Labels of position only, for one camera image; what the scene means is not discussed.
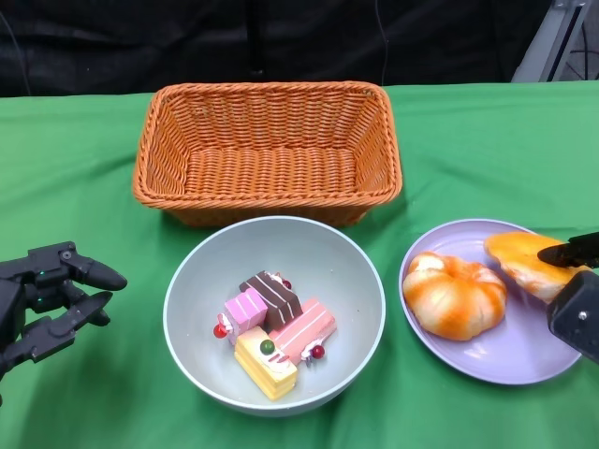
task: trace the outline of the orange wicker basket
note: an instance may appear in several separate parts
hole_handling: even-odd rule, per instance
[[[180,84],[152,99],[133,191],[191,226],[358,222],[402,187],[385,91],[365,82]]]

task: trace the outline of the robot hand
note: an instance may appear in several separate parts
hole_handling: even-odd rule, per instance
[[[110,292],[88,296],[73,281],[104,290],[122,290],[127,280],[112,268],[77,253],[73,242],[29,251],[22,259],[0,262],[0,380],[26,360],[34,363],[71,345],[86,323],[105,326]],[[66,312],[25,325],[25,311]]]
[[[538,257],[556,267],[599,268],[599,232],[546,248]],[[548,324],[553,335],[599,363],[599,276],[574,276],[549,305]]]

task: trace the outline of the plate rim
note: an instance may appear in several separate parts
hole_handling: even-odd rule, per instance
[[[458,225],[460,223],[471,223],[471,222],[483,222],[483,223],[494,223],[494,224],[498,224],[498,225],[507,225],[510,227],[513,227],[515,229],[519,229],[525,232],[529,232],[531,234],[536,234],[534,231],[532,231],[531,229],[528,229],[526,227],[520,226],[518,224],[513,224],[510,222],[506,222],[506,221],[502,221],[502,220],[493,220],[493,219],[489,219],[489,218],[466,218],[466,219],[461,219],[461,220],[454,220],[451,222],[446,222],[443,224],[439,224],[436,227],[430,229],[429,231],[425,232],[424,234],[422,234],[408,249],[408,251],[405,253],[405,255],[403,256],[403,260],[402,260],[402,265],[400,267],[400,273],[399,273],[399,279],[398,279],[398,284],[399,284],[399,292],[400,292],[400,302],[402,304],[402,309],[403,309],[403,314],[405,315],[408,323],[410,324],[410,327],[412,328],[413,332],[416,333],[416,335],[418,336],[418,338],[420,339],[420,341],[422,343],[424,343],[424,345],[434,354],[436,355],[438,358],[440,358],[443,362],[445,362],[447,365],[449,365],[451,368],[456,369],[457,371],[462,372],[463,374],[466,374],[472,378],[478,379],[480,381],[484,381],[484,382],[488,382],[491,384],[501,384],[501,385],[529,385],[529,384],[539,384],[541,382],[547,381],[549,379],[552,379],[554,377],[559,376],[560,374],[566,372],[567,370],[569,370],[570,368],[572,368],[577,362],[578,360],[582,357],[581,353],[577,353],[576,356],[573,357],[572,361],[568,362],[567,364],[564,365],[563,368],[555,370],[553,372],[551,372],[550,374],[545,374],[543,376],[539,376],[536,378],[531,378],[529,380],[525,380],[525,381],[513,381],[513,380],[499,380],[496,377],[493,377],[491,375],[481,375],[480,373],[477,373],[471,369],[468,369],[464,366],[461,366],[460,364],[452,361],[449,357],[446,357],[445,355],[441,354],[439,351],[437,351],[437,349],[431,344],[430,340],[427,338],[426,334],[428,334],[428,332],[426,330],[424,330],[420,324],[417,322],[415,316],[412,314],[412,311],[410,311],[410,309],[407,307],[407,304],[405,303],[405,299],[403,298],[403,289],[402,289],[402,278],[403,278],[403,273],[405,271],[405,266],[407,263],[407,259],[408,259],[408,255],[410,255],[410,253],[414,250],[414,248],[418,245],[418,243],[420,241],[422,241],[423,239],[425,239],[428,235],[438,231],[439,229],[442,229],[444,227],[448,227],[451,225]]]
[[[320,227],[323,227],[323,228],[327,229],[328,231],[331,231],[333,234],[336,234],[337,236],[343,238],[346,242],[348,242],[350,245],[352,245],[359,252],[359,254],[364,258],[364,260],[367,262],[369,268],[371,269],[371,272],[374,275],[374,278],[376,280],[376,283],[377,283],[377,286],[379,289],[382,307],[381,307],[379,328],[377,330],[376,337],[374,338],[373,346],[371,347],[370,351],[366,354],[364,359],[360,362],[358,367],[356,369],[354,369],[349,375],[347,375],[340,383],[338,383],[337,385],[331,387],[329,390],[327,390],[319,395],[315,395],[313,398],[297,400],[295,402],[291,402],[288,404],[277,404],[276,402],[273,402],[272,404],[259,405],[259,404],[249,404],[247,402],[242,402],[242,401],[239,401],[236,399],[227,398],[219,393],[216,393],[215,391],[211,390],[209,387],[204,385],[202,382],[198,381],[185,368],[185,366],[183,365],[183,362],[177,356],[175,349],[172,346],[172,343],[170,341],[170,335],[168,333],[167,310],[168,310],[168,302],[170,299],[170,292],[172,290],[172,287],[173,287],[175,281],[179,277],[179,273],[181,272],[181,270],[183,269],[183,267],[185,266],[187,261],[197,251],[199,251],[199,249],[202,246],[204,246],[210,240],[217,238],[221,234],[227,232],[227,230],[232,229],[234,227],[238,227],[241,225],[247,225],[248,223],[251,223],[251,222],[262,222],[262,221],[268,221],[268,220],[289,220],[289,221],[306,222],[306,223],[310,223],[312,225],[318,225]],[[163,326],[164,335],[165,335],[165,338],[167,341],[168,351],[170,352],[170,355],[174,359],[175,363],[177,364],[177,367],[179,368],[179,370],[185,375],[185,377],[192,384],[194,384],[197,388],[202,390],[208,396],[220,401],[223,404],[226,404],[230,407],[234,407],[234,408],[238,409],[239,411],[243,411],[246,413],[248,413],[248,412],[266,412],[266,413],[271,412],[272,413],[272,412],[279,412],[279,411],[288,412],[288,411],[294,410],[294,409],[300,410],[300,411],[302,411],[302,410],[308,411],[311,409],[311,405],[315,404],[315,406],[318,407],[318,406],[322,405],[322,403],[324,403],[323,401],[326,402],[327,400],[334,398],[335,396],[337,396],[338,394],[343,392],[347,386],[349,386],[352,382],[354,382],[356,380],[356,378],[360,375],[360,373],[364,370],[364,368],[366,368],[366,365],[368,365],[368,363],[373,358],[373,355],[376,352],[376,350],[378,349],[378,346],[381,342],[381,338],[383,336],[383,330],[385,329],[386,319],[387,319],[387,299],[385,296],[385,289],[383,288],[383,283],[381,282],[381,277],[378,274],[378,271],[376,270],[376,267],[374,266],[373,261],[366,254],[366,252],[364,250],[362,250],[362,248],[357,243],[355,243],[352,239],[347,237],[340,230],[335,229],[334,227],[329,226],[328,224],[324,224],[324,223],[320,223],[318,221],[311,220],[308,218],[296,217],[296,216],[292,216],[292,215],[269,215],[269,216],[256,217],[256,218],[252,218],[249,220],[244,220],[244,221],[237,222],[235,224],[231,224],[229,226],[223,227],[223,228],[219,229],[218,231],[214,232],[213,234],[211,234],[210,236],[208,236],[207,238],[205,238],[204,240],[202,240],[184,258],[184,260],[177,267],[177,270],[175,271],[172,278],[170,279],[170,283],[168,284],[168,289],[167,289],[167,293],[165,296],[165,302],[164,302],[164,306],[163,306],[163,310],[162,310],[162,326]]]

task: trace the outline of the bowl rim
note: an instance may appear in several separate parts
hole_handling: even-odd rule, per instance
[[[442,229],[444,227],[448,227],[451,225],[458,225],[460,223],[472,223],[472,222],[485,222],[485,223],[495,223],[495,224],[499,224],[499,225],[508,225],[511,226],[515,229],[519,229],[521,231],[524,232],[528,232],[531,234],[536,234],[536,232],[532,231],[531,229],[528,229],[524,226],[520,226],[518,224],[513,224],[510,222],[506,222],[506,221],[502,221],[502,220],[493,220],[490,218],[465,218],[462,220],[454,220],[451,222],[446,222],[443,224],[439,224],[438,226],[430,229],[429,231],[425,232],[424,234],[422,234],[411,246],[410,249],[405,253],[405,256],[403,257],[402,260],[402,265],[400,267],[400,273],[399,273],[399,297],[400,297],[400,303],[402,304],[402,309],[403,309],[403,314],[405,315],[405,318],[408,320],[408,323],[410,324],[410,327],[412,328],[412,330],[414,331],[414,333],[418,336],[418,338],[420,339],[420,341],[422,341],[422,343],[424,343],[424,345],[437,357],[439,357],[439,359],[441,359],[443,362],[447,363],[447,365],[449,365],[451,368],[456,369],[458,371],[461,371],[462,373],[466,374],[467,376],[470,376],[472,378],[478,379],[480,381],[484,381],[484,382],[488,382],[490,384],[502,384],[502,385],[527,385],[527,384],[538,384],[541,382],[544,382],[548,379],[551,379],[553,377],[556,377],[560,374],[562,374],[563,372],[567,371],[568,369],[572,368],[574,366],[574,364],[576,364],[578,362],[578,360],[580,359],[580,357],[582,356],[582,354],[578,353],[577,356],[573,357],[573,360],[571,362],[569,362],[568,364],[564,365],[562,369],[559,369],[557,371],[554,371],[550,374],[546,374],[544,376],[540,376],[538,378],[534,378],[531,380],[527,380],[527,381],[497,381],[497,379],[494,379],[492,376],[484,376],[484,375],[480,375],[474,371],[471,371],[470,369],[466,369],[464,367],[461,367],[459,364],[453,362],[452,360],[450,360],[448,357],[446,357],[445,355],[441,354],[440,352],[438,352],[431,344],[431,342],[429,341],[429,339],[426,337],[428,335],[428,332],[426,330],[424,330],[420,324],[418,323],[417,319],[415,318],[415,316],[412,314],[412,311],[410,311],[410,309],[408,308],[407,304],[405,303],[405,299],[403,298],[403,288],[402,288],[402,278],[403,278],[403,273],[404,271],[407,269],[407,261],[408,261],[408,255],[410,255],[410,253],[414,250],[414,248],[418,245],[418,243],[420,241],[422,241],[423,239],[425,239],[429,234],[432,234],[434,232],[436,232],[439,229]]]
[[[191,375],[191,373],[189,371],[187,371],[187,369],[185,368],[185,366],[183,365],[183,363],[181,362],[181,360],[179,359],[179,357],[177,356],[177,354],[175,353],[175,350],[172,346],[172,343],[170,342],[170,336],[168,334],[168,324],[167,324],[167,310],[168,310],[168,300],[170,298],[170,291],[175,283],[175,281],[177,280],[179,273],[181,272],[181,270],[183,269],[184,265],[187,263],[187,261],[197,252],[199,251],[199,249],[204,246],[206,243],[208,243],[210,240],[217,238],[218,236],[220,236],[221,234],[224,234],[225,232],[227,232],[227,230],[229,229],[233,229],[235,227],[241,226],[241,225],[245,225],[248,223],[252,223],[252,222],[262,222],[262,221],[268,221],[268,220],[293,220],[293,221],[297,221],[297,222],[304,222],[304,223],[309,223],[312,225],[318,225],[320,227],[323,227],[325,229],[327,229],[328,231],[337,234],[338,236],[342,237],[346,242],[348,242],[350,245],[352,245],[356,250],[358,250],[359,254],[364,258],[364,260],[366,260],[366,262],[368,263],[368,266],[371,269],[371,272],[374,275],[374,278],[376,279],[376,283],[379,289],[379,294],[380,294],[380,299],[381,299],[381,317],[380,317],[380,323],[379,323],[379,328],[376,332],[376,337],[374,338],[374,343],[373,343],[373,347],[370,349],[370,351],[366,354],[366,356],[364,357],[364,360],[362,360],[362,362],[358,365],[358,367],[356,369],[354,369],[354,371],[352,371],[347,377],[345,377],[339,384],[333,386],[332,388],[330,388],[329,390],[316,395],[312,398],[307,398],[307,399],[303,399],[303,400],[298,400],[292,403],[288,403],[288,404],[276,404],[276,403],[272,403],[269,405],[253,405],[253,404],[248,404],[246,402],[241,402],[235,399],[231,399],[231,398],[226,398],[223,395],[220,395],[214,391],[212,391],[210,388],[208,388],[207,386],[205,386],[204,384],[202,384],[201,382],[199,382],[198,380],[196,380],[194,378],[194,376]],[[290,410],[290,409],[296,409],[296,408],[303,408],[307,405],[310,405],[312,403],[318,403],[320,402],[322,399],[325,398],[329,398],[329,397],[334,397],[336,393],[341,393],[349,384],[351,384],[356,377],[358,377],[358,375],[360,374],[360,372],[364,369],[364,367],[366,367],[366,365],[368,364],[368,362],[371,360],[371,358],[373,357],[374,352],[376,351],[376,349],[378,348],[378,345],[380,343],[381,337],[383,335],[383,329],[385,328],[385,321],[386,321],[386,315],[387,315],[387,307],[386,307],[386,299],[385,299],[385,290],[383,288],[383,284],[381,283],[381,278],[378,274],[378,271],[376,270],[376,268],[374,267],[373,262],[371,261],[370,257],[353,241],[351,240],[349,237],[347,237],[344,233],[342,233],[341,231],[335,229],[334,227],[331,227],[327,224],[323,224],[320,222],[317,222],[315,220],[310,220],[307,218],[301,218],[301,217],[294,217],[294,216],[286,216],[286,215],[271,215],[271,216],[266,216],[266,217],[257,217],[257,218],[253,218],[250,220],[244,220],[242,222],[238,222],[235,224],[232,224],[230,226],[224,227],[218,231],[216,231],[215,233],[213,233],[212,235],[210,235],[209,237],[205,238],[204,240],[202,240],[197,246],[196,248],[194,248],[185,258],[184,260],[181,262],[181,264],[177,267],[177,270],[175,271],[175,274],[172,276],[171,280],[170,280],[170,284],[168,285],[168,290],[167,290],[167,294],[165,297],[165,304],[164,304],[164,308],[163,308],[163,328],[164,328],[164,332],[165,332],[165,338],[167,340],[167,346],[168,346],[168,350],[170,351],[170,355],[172,356],[172,358],[175,360],[175,363],[177,364],[177,366],[179,367],[179,369],[182,371],[182,373],[187,377],[187,379],[189,379],[195,386],[197,386],[200,390],[202,390],[204,393],[206,393],[207,395],[211,396],[212,398],[215,398],[227,405],[230,405],[232,407],[236,407],[238,409],[244,409],[244,410],[248,410],[248,411],[257,411],[257,412],[274,412],[274,411],[279,411],[279,410]]]

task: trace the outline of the metal stand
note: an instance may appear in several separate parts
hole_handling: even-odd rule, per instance
[[[591,2],[553,1],[512,82],[560,80]]]

